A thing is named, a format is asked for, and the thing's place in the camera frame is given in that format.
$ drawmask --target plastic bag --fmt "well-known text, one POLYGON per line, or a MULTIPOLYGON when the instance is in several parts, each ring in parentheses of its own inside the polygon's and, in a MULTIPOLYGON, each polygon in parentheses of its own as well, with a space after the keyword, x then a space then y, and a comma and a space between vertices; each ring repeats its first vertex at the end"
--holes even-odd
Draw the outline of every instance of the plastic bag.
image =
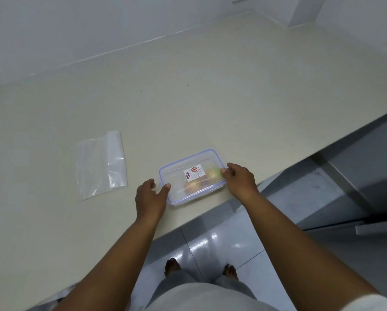
POLYGON ((79 201, 126 187, 126 162, 120 132, 76 144, 79 201))

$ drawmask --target person's right arm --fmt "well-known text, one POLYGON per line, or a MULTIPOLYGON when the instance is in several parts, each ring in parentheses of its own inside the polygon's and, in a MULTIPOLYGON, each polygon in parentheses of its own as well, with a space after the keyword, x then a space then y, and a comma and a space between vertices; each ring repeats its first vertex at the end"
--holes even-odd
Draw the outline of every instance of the person's right arm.
POLYGON ((378 291, 336 256, 316 244, 262 197, 247 168, 221 169, 228 189, 247 210, 287 294, 299 311, 338 311, 378 291))

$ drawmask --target table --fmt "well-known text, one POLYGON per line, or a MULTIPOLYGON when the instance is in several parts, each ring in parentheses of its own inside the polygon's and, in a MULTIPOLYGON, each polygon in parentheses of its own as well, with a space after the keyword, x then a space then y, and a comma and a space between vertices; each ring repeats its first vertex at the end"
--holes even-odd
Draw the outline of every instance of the table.
MULTIPOLYGON (((78 282, 160 167, 213 148, 259 183, 387 113, 387 63, 250 13, 0 86, 0 309, 78 282), (119 130, 129 186, 77 202, 74 144, 119 130)), ((161 236, 230 199, 169 207, 161 236)))

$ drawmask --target ziplock bag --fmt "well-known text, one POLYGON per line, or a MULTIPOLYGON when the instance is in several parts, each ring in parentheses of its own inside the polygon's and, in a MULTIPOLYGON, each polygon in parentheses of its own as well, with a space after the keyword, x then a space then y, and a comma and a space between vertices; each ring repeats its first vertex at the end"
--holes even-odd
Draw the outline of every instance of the ziplock bag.
POLYGON ((126 187, 126 162, 120 132, 76 144, 79 201, 126 187))

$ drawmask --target foot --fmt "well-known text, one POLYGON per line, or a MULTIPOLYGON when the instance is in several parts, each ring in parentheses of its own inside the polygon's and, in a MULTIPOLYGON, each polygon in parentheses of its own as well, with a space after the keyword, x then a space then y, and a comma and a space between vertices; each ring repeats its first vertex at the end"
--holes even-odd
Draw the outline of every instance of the foot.
POLYGON ((165 265, 165 277, 169 277, 169 275, 173 272, 179 271, 181 266, 179 263, 172 257, 170 260, 166 262, 165 265))
POLYGON ((231 278, 233 280, 238 280, 237 271, 235 270, 235 267, 230 264, 227 264, 225 266, 222 275, 225 275, 226 277, 231 278))

